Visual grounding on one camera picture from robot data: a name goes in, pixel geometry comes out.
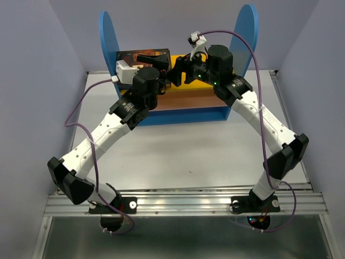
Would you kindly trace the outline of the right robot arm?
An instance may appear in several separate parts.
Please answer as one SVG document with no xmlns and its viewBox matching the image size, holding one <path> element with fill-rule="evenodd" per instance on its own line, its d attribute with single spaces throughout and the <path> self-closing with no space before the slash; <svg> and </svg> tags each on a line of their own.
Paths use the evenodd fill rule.
<svg viewBox="0 0 345 259">
<path fill-rule="evenodd" d="M 263 150 L 269 149 L 272 154 L 264 156 L 264 172 L 248 197 L 250 208 L 261 210 L 285 175 L 301 161 L 309 138 L 286 128 L 262 104 L 252 85 L 233 72 L 232 65 L 233 55 L 229 49 L 223 45 L 212 45 L 206 60 L 192 54 L 177 57 L 167 77 L 175 86 L 195 80 L 211 85 L 215 95 L 261 136 Z"/>
</svg>

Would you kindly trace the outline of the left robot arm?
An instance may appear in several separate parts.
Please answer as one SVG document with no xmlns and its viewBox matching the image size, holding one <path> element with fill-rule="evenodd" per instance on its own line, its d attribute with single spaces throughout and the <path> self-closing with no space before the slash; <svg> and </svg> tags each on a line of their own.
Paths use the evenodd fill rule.
<svg viewBox="0 0 345 259">
<path fill-rule="evenodd" d="M 80 127 L 86 138 L 61 158 L 52 157 L 48 169 L 55 185 L 79 205 L 90 202 L 102 206 L 109 213 L 135 214 L 137 198 L 122 198 L 110 184 L 101 184 L 97 160 L 120 138 L 132 131 L 157 107 L 157 99 L 166 91 L 166 74 L 170 61 L 168 54 L 146 56 L 138 54 L 142 68 L 129 66 L 124 60 L 115 64 L 115 75 L 107 82 L 128 84 L 130 88 L 110 107 L 93 131 L 80 123 L 65 121 L 65 127 Z"/>
</svg>

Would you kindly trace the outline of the brown Edmund Burke book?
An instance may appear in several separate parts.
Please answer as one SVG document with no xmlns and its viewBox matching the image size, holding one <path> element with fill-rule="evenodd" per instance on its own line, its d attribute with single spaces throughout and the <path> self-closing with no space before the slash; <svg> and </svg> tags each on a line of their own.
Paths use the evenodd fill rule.
<svg viewBox="0 0 345 259">
<path fill-rule="evenodd" d="M 169 62 L 168 69 L 171 69 L 171 56 L 169 49 L 144 49 L 144 50 L 128 50 L 118 51 L 116 54 L 116 60 L 124 60 L 129 66 L 135 68 L 150 67 L 152 64 L 138 62 L 137 55 L 142 54 L 144 56 L 159 56 L 166 54 Z"/>
</svg>

